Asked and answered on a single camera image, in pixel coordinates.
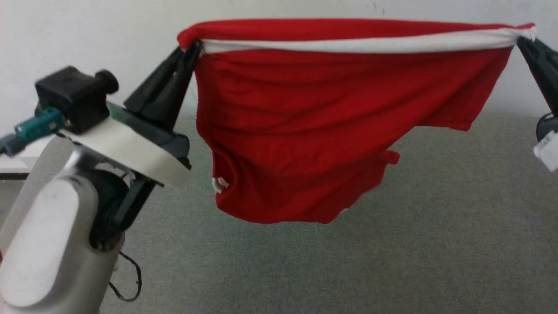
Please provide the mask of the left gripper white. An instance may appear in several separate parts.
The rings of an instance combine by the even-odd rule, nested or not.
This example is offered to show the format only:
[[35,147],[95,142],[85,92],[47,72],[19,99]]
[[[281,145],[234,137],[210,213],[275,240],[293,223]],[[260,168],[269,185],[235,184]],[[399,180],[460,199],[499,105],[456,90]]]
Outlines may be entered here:
[[190,142],[167,130],[174,128],[201,48],[199,40],[186,50],[177,47],[124,101],[128,111],[158,127],[108,102],[108,118],[86,133],[66,130],[65,136],[159,184],[183,189],[190,173]]

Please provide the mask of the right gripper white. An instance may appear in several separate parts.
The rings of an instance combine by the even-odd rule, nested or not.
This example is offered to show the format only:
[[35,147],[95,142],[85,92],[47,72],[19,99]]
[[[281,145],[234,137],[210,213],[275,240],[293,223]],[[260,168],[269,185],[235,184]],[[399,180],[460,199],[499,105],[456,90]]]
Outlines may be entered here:
[[538,39],[520,37],[517,46],[551,112],[538,120],[538,144],[533,153],[550,172],[554,172],[558,169],[558,54]]

